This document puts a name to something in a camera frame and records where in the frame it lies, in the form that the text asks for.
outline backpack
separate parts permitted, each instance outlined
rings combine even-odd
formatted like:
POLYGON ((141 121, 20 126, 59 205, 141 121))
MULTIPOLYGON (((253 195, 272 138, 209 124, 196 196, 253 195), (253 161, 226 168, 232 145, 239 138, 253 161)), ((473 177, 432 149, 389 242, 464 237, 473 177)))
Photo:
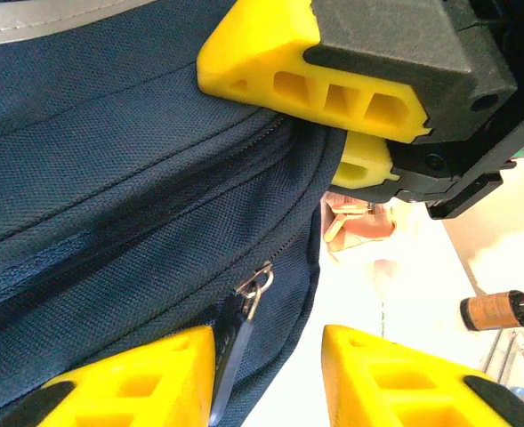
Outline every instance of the backpack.
POLYGON ((219 424, 240 425, 309 315, 346 132, 198 90, 231 0, 47 3, 0 3, 0 420, 55 375, 215 326, 269 261, 219 424))

